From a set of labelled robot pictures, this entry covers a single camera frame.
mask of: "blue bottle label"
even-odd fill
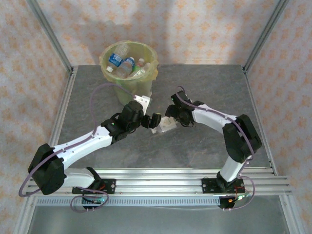
[[[123,62],[127,61],[128,63],[130,63],[132,65],[132,69],[135,66],[135,61],[132,58],[125,58],[125,60]]]
[[[119,67],[119,65],[122,62],[122,58],[119,55],[112,53],[108,61],[111,62],[116,67]]]

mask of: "floor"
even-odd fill
[[[258,133],[247,85],[239,65],[163,65],[153,82],[152,103],[148,114],[164,115],[172,104],[170,96],[182,85],[192,101],[231,115],[247,114]],[[96,65],[79,66],[62,126],[59,143],[65,143],[88,133],[93,128],[89,112],[89,98],[94,88],[107,82]],[[95,95],[94,110],[98,123],[120,112],[112,88]],[[178,128],[153,135],[140,127],[135,133],[109,147],[99,149],[75,162],[71,167],[84,168],[221,168],[228,154],[223,135],[207,126]],[[269,167],[264,146],[258,150],[252,167]]]

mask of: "patterned wallpaper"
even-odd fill
[[[68,75],[25,0],[1,0],[0,15],[0,233],[11,234],[18,189],[49,139]]]
[[[290,175],[312,230],[312,1],[291,0],[251,72],[278,172]]]
[[[278,0],[39,0],[73,65],[112,43],[152,46],[160,64],[244,64]]]

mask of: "plastic bottle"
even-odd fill
[[[133,69],[133,72],[140,70],[142,67],[144,67],[145,60],[143,58],[139,58],[138,62],[135,64],[135,67]]]
[[[138,71],[134,71],[134,72],[132,72],[128,77],[137,77],[137,76],[139,76],[139,75],[142,75],[142,74],[144,74],[147,70],[148,70],[148,68],[150,67],[150,63],[149,62],[147,62],[145,65],[144,65],[144,67],[142,67],[140,70],[138,70]]]
[[[133,57],[126,58],[121,65],[116,69],[116,76],[119,78],[127,78],[135,66]]]
[[[119,67],[122,60],[127,56],[129,50],[130,48],[126,43],[118,45],[108,59],[108,66],[106,67],[106,70],[111,73],[114,69]]]

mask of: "yellow-green trash can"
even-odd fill
[[[151,65],[149,69],[142,75],[131,78],[119,78],[114,76],[112,73],[106,70],[108,65],[108,59],[110,55],[115,51],[116,47],[121,43],[127,43],[130,47],[130,51],[127,57],[133,57],[137,62],[140,58],[145,60],[145,63],[149,62]],[[101,70],[105,76],[105,78],[112,83],[119,84],[123,88],[129,90],[133,95],[138,96],[148,96],[152,95],[152,82],[156,79],[158,75],[158,61],[157,61],[157,53],[156,51],[143,43],[123,40],[119,41],[111,46],[107,47],[101,56],[99,57],[99,63],[101,66]],[[133,100],[133,98],[126,93],[125,91],[119,89],[118,87],[114,87],[115,94],[122,105],[128,104],[129,101]]]

